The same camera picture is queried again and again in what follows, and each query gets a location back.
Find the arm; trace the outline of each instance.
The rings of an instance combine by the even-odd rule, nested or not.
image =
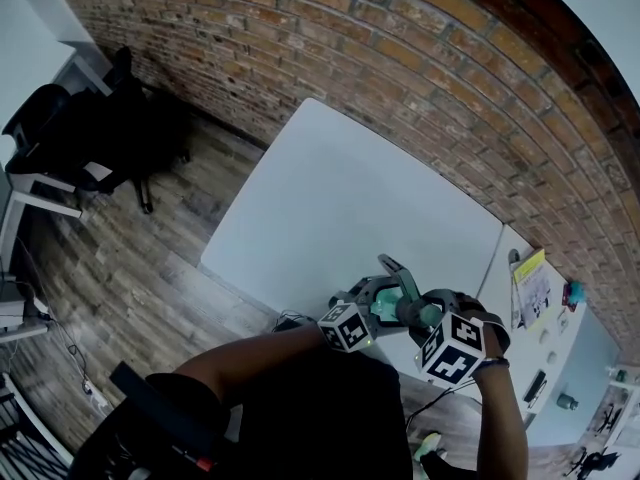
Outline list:
[[[498,339],[485,326],[487,357],[502,356]],[[529,466],[527,434],[509,369],[490,366],[474,376],[482,394],[482,429],[478,451],[480,480],[525,480]]]
[[[208,386],[220,402],[236,399],[247,382],[325,343],[316,325],[234,341],[189,359],[175,373]]]

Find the black shirt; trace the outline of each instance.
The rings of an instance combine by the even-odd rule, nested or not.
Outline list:
[[[229,409],[204,384],[177,374],[147,381],[224,433]],[[83,445],[70,478],[104,478],[100,457],[114,435],[151,478],[412,478],[398,374],[359,353],[309,352],[247,386],[236,451],[206,476],[125,400]]]

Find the brick wall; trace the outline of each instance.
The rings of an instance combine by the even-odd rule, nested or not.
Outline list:
[[[68,0],[107,53],[270,143],[313,97],[545,247],[640,362],[640,113],[558,0]]]

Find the person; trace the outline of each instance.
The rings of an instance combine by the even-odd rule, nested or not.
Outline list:
[[[491,326],[484,334],[487,357],[500,357]],[[508,367],[474,378],[482,394],[477,472],[447,464],[437,434],[414,459],[430,480],[523,480],[527,441]],[[241,404],[233,453],[207,472],[125,400],[80,448],[69,479],[413,478],[398,373],[361,353],[331,351],[315,324],[222,345],[147,382],[220,433]]]

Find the floor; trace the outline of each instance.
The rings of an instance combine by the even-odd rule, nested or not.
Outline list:
[[[78,342],[90,379],[111,400],[121,396],[108,375],[122,360],[142,375],[171,371],[187,358],[263,332],[273,316],[225,289],[199,267],[200,254],[263,151],[199,118],[190,118],[191,162],[153,178],[155,212],[142,213],[132,186],[113,195],[79,195],[80,220],[27,210],[20,236],[33,251],[44,297]],[[18,247],[14,271],[41,292]],[[52,432],[75,451],[102,420],[81,389],[56,332],[20,342],[4,369]],[[407,413],[440,390],[402,378]],[[456,396],[419,418],[412,446],[431,429],[445,435],[448,461],[475,465],[477,406]],[[560,478],[573,447],[531,452],[531,479]]]

